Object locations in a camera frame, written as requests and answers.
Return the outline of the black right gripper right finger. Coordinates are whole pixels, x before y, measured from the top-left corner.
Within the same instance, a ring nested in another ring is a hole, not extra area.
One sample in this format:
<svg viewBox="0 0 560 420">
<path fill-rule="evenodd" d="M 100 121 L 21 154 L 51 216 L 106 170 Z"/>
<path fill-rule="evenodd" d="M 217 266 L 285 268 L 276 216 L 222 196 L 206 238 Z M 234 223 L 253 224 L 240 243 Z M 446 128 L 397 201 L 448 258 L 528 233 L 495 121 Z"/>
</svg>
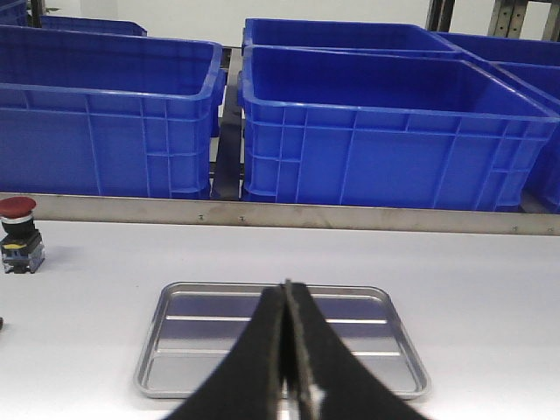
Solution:
<svg viewBox="0 0 560 420">
<path fill-rule="evenodd" d="M 351 353 L 303 283 L 284 284 L 300 419 L 423 419 Z"/>
</svg>

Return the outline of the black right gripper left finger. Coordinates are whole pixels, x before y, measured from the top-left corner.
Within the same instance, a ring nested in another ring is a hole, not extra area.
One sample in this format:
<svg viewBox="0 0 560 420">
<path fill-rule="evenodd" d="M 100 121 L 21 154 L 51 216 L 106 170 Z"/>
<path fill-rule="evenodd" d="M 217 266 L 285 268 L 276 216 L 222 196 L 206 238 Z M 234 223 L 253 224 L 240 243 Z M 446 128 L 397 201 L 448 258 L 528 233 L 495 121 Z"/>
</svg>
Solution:
<svg viewBox="0 0 560 420">
<path fill-rule="evenodd" d="M 284 288 L 262 291 L 228 355 L 170 419 L 275 419 L 282 390 Z"/>
</svg>

